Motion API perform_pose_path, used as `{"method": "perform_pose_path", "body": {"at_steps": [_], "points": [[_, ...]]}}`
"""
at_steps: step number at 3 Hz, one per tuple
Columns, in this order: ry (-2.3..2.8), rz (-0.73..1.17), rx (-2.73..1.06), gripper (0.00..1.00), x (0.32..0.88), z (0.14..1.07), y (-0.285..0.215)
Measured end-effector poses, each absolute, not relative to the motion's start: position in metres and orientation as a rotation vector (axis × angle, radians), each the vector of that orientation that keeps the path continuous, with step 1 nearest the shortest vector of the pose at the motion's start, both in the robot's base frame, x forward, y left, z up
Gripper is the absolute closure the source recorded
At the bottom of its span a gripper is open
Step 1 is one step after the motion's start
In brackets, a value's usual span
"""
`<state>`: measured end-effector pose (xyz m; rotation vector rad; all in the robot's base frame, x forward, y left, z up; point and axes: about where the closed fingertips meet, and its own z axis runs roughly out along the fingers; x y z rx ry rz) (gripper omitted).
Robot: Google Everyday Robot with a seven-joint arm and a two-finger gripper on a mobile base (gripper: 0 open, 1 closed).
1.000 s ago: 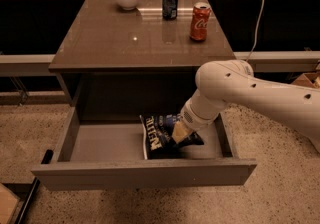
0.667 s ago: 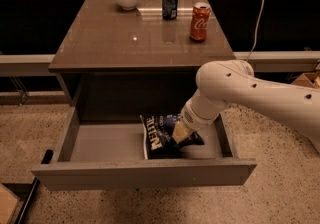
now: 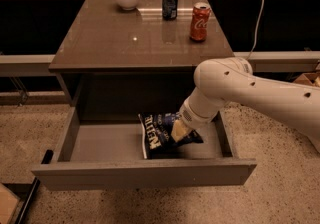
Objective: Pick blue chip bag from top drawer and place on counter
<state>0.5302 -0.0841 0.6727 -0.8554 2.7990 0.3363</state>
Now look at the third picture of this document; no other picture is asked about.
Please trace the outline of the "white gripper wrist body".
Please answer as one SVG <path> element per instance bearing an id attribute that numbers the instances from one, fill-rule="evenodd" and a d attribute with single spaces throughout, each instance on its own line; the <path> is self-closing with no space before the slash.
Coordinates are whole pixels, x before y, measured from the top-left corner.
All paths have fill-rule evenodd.
<path id="1" fill-rule="evenodd" d="M 196 87 L 180 107 L 181 120 L 196 130 L 211 122 L 218 112 L 229 103 L 212 88 Z"/>

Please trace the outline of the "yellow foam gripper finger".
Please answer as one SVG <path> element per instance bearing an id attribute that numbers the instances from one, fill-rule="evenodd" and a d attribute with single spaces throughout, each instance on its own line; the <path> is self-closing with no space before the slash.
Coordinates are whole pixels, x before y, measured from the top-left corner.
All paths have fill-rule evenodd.
<path id="1" fill-rule="evenodd" d="M 175 120 L 173 123 L 171 136 L 175 142 L 179 142 L 188 134 L 190 134 L 191 131 L 192 129 L 187 126 L 182 120 Z"/>

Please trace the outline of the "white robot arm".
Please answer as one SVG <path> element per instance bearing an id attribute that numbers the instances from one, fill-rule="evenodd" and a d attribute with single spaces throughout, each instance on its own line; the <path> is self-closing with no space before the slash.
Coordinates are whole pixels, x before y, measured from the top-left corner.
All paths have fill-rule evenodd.
<path id="1" fill-rule="evenodd" d="M 175 141 L 210 122 L 227 103 L 237 102 L 296 129 L 320 151 L 319 87 L 254 76 L 250 63 L 238 57 L 200 63 L 194 83 L 173 125 Z"/>

